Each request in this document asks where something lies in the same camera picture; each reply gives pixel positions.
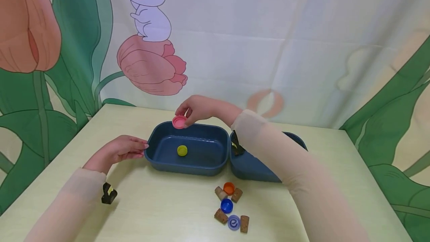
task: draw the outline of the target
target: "black clip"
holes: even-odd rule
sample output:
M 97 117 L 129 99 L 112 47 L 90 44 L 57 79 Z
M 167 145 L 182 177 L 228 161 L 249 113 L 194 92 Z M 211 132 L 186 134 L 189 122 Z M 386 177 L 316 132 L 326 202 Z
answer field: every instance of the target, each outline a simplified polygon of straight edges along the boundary
M 242 155 L 245 152 L 245 149 L 239 145 L 239 140 L 237 139 L 235 130 L 233 130 L 233 134 L 231 135 L 231 149 L 235 156 Z
M 115 197 L 118 195 L 118 192 L 112 188 L 112 186 L 105 182 L 103 184 L 103 196 L 102 196 L 102 203 L 103 204 L 112 204 Z

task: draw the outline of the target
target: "beige sleeve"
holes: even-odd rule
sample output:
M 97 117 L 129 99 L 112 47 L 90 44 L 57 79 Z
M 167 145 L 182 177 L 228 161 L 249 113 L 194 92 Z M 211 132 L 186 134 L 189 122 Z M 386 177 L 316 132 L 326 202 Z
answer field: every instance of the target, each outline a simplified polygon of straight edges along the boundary
M 308 151 L 250 110 L 231 128 L 240 145 L 288 187 L 310 242 L 369 241 L 328 171 Z
M 77 169 L 24 242 L 69 242 L 76 238 L 96 202 L 101 202 L 106 175 Z

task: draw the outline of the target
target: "light green table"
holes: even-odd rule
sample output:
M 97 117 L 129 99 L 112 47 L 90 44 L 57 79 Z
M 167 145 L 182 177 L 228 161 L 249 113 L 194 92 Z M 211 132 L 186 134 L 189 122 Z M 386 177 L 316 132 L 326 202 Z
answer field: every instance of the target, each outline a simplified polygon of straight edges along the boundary
M 0 240 L 22 241 L 76 168 L 102 145 L 121 134 L 148 139 L 170 111 L 106 105 L 0 217 Z M 205 124 L 218 125 L 215 118 Z M 358 214 L 371 241 L 410 242 L 354 145 L 344 131 L 275 124 L 299 135 L 328 167 Z M 298 210 L 280 183 L 239 180 L 230 167 L 216 177 L 159 172 L 145 159 L 123 162 L 108 175 L 118 191 L 112 205 L 97 206 L 77 241 L 308 241 Z M 250 217 L 249 232 L 233 232 L 214 219 L 216 186 L 231 181 L 244 194 L 234 213 Z

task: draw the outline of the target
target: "hand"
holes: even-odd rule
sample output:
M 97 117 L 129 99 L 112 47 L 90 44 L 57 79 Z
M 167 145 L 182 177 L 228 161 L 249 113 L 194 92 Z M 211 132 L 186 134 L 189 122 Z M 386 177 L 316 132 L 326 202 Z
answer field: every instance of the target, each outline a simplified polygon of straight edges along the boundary
M 217 117 L 230 127 L 241 112 L 240 108 L 225 101 L 192 95 L 178 107 L 175 115 L 185 115 L 188 118 L 185 127 L 210 117 Z
M 148 147 L 146 140 L 121 135 L 99 149 L 83 168 L 108 174 L 113 164 L 127 159 L 142 158 L 144 149 Z

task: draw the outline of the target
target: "pink bottle cap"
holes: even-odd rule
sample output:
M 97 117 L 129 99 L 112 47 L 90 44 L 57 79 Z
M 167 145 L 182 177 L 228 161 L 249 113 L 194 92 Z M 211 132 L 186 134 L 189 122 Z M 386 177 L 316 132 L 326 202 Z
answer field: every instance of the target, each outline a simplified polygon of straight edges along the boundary
M 173 127 L 176 129 L 184 129 L 186 124 L 187 117 L 178 115 L 175 116 L 172 120 Z

